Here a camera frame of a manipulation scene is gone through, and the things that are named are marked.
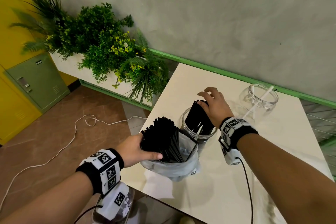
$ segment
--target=wristband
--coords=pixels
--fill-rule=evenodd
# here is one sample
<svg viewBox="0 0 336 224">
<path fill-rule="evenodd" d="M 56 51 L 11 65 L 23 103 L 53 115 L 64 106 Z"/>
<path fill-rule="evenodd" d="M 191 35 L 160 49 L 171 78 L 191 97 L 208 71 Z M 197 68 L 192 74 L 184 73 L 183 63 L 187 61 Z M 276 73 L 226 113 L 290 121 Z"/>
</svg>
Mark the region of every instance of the wristband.
<svg viewBox="0 0 336 224">
<path fill-rule="evenodd" d="M 115 149 L 99 150 L 84 159 L 76 172 L 85 173 L 93 187 L 93 194 L 107 194 L 120 182 L 124 161 Z"/>
<path fill-rule="evenodd" d="M 258 134 L 246 120 L 234 117 L 225 118 L 219 128 L 219 142 L 227 151 L 237 149 L 237 142 L 246 134 Z"/>
</svg>

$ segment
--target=gray wall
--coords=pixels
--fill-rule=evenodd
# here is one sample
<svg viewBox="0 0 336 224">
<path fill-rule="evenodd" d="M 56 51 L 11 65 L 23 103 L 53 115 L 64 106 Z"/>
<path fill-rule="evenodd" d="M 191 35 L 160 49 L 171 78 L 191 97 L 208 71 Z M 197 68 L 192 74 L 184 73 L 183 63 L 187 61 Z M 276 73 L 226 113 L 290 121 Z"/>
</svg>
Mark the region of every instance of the gray wall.
<svg viewBox="0 0 336 224">
<path fill-rule="evenodd" d="M 154 49 L 336 101 L 336 0 L 62 0 L 100 2 Z"/>
</svg>

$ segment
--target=white cable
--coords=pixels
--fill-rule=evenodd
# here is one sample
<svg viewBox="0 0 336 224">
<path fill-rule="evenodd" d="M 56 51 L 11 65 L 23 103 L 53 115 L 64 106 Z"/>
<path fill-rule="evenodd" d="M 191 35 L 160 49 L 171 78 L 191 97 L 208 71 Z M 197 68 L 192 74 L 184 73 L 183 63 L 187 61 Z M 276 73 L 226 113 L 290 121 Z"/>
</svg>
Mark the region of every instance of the white cable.
<svg viewBox="0 0 336 224">
<path fill-rule="evenodd" d="M 94 115 L 92 115 L 92 114 L 86 114 L 86 115 L 82 116 L 81 118 L 83 118 L 83 117 L 85 117 L 85 116 L 94 116 Z M 116 124 L 116 123 L 119 123 L 119 122 L 128 121 L 128 120 L 130 120 L 130 119 L 132 119 L 132 118 L 134 118 L 134 117 L 141 118 L 141 119 L 147 119 L 147 118 L 144 118 L 144 117 L 132 116 L 132 117 L 130 117 L 130 118 L 127 119 L 127 120 L 120 120 L 120 121 L 117 121 L 117 122 L 108 124 L 108 123 L 106 123 L 106 122 L 104 122 L 104 121 L 102 121 L 102 120 L 98 120 L 98 119 L 96 119 L 96 116 L 94 116 L 94 118 L 93 118 L 93 117 L 88 117 L 88 118 L 86 118 L 86 119 L 85 119 L 85 123 L 86 123 L 88 126 L 91 126 L 91 127 L 93 127 L 93 126 L 96 124 L 96 121 L 104 122 L 106 125 L 113 125 L 113 124 Z M 76 137 L 76 132 L 77 132 L 76 123 L 77 123 L 77 121 L 79 121 L 81 118 L 79 118 L 78 120 L 75 121 L 75 134 L 73 135 L 72 140 L 69 142 L 69 144 L 68 144 L 67 146 L 65 146 L 65 147 L 63 147 L 61 150 L 59 150 L 59 152 L 58 152 L 55 156 L 53 156 L 50 160 L 48 160 L 48 162 L 46 162 L 46 163 L 44 163 L 44 164 L 41 164 L 41 165 L 31 166 L 31 167 L 41 167 L 41 166 L 44 166 L 44 165 L 48 164 L 48 163 L 49 163 L 50 161 L 52 161 L 55 157 L 57 157 L 57 155 L 58 155 L 62 150 L 64 150 L 65 148 L 67 148 L 67 147 L 72 143 L 72 141 L 75 139 L 75 137 Z M 87 121 L 86 121 L 87 119 L 94 119 L 94 124 L 93 124 L 93 125 L 88 124 Z M 26 169 L 31 168 L 31 167 L 26 167 L 25 169 L 23 169 L 23 170 L 20 171 L 17 175 L 14 176 L 14 178 L 12 179 L 12 181 L 11 181 L 11 183 L 10 183 L 10 185 L 9 185 L 9 187 L 8 187 L 8 189 L 7 189 L 7 191 L 6 191 L 6 193 L 5 193 L 5 196 L 3 197 L 3 200 L 2 200 L 2 202 L 1 202 L 1 204 L 0 204 L 0 212 L 1 212 L 1 209 L 2 209 L 3 202 L 5 201 L 5 199 L 6 199 L 6 197 L 7 197 L 7 194 L 8 194 L 8 192 L 9 192 L 9 189 L 11 188 L 11 186 L 12 186 L 12 184 L 13 184 L 14 179 L 16 178 L 16 176 L 18 176 L 18 175 L 21 174 L 23 171 L 25 171 Z"/>
</svg>

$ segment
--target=locker door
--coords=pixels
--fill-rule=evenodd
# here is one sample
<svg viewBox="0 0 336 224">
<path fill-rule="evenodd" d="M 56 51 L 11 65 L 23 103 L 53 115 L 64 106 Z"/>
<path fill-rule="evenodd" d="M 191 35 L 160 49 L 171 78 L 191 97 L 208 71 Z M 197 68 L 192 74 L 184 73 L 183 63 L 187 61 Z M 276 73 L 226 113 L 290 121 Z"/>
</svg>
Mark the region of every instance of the locker door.
<svg viewBox="0 0 336 224">
<path fill-rule="evenodd" d="M 11 89 L 0 76 L 0 144 L 4 145 L 17 133 L 36 120 L 41 113 Z"/>
<path fill-rule="evenodd" d="M 35 56 L 7 72 L 43 112 L 69 94 L 48 54 Z"/>
</svg>

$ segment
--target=clear jar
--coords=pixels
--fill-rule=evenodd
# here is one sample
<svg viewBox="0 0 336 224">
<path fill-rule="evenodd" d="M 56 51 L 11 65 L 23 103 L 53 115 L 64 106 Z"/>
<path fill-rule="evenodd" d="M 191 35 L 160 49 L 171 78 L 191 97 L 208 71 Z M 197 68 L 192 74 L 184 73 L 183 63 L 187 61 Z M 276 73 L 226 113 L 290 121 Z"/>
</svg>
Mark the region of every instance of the clear jar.
<svg viewBox="0 0 336 224">
<path fill-rule="evenodd" d="M 211 134 L 209 134 L 209 135 L 200 135 L 200 134 L 197 134 L 197 133 L 193 132 L 190 128 L 188 128 L 188 126 L 185 122 L 185 118 L 188 116 L 188 113 L 189 113 L 190 109 L 191 109 L 191 107 L 189 107 L 187 110 L 184 111 L 184 113 L 180 117 L 178 127 L 180 129 L 186 131 L 188 133 L 188 135 L 190 135 L 192 138 L 194 138 L 197 141 L 197 143 L 198 143 L 198 154 L 200 154 L 201 151 L 203 150 L 204 146 L 205 146 L 205 143 L 208 141 L 208 139 L 216 134 L 217 128 L 214 127 Z"/>
<path fill-rule="evenodd" d="M 275 108 L 279 98 L 274 90 L 262 97 L 269 89 L 263 84 L 252 84 L 239 95 L 237 117 L 256 124 Z"/>
</svg>

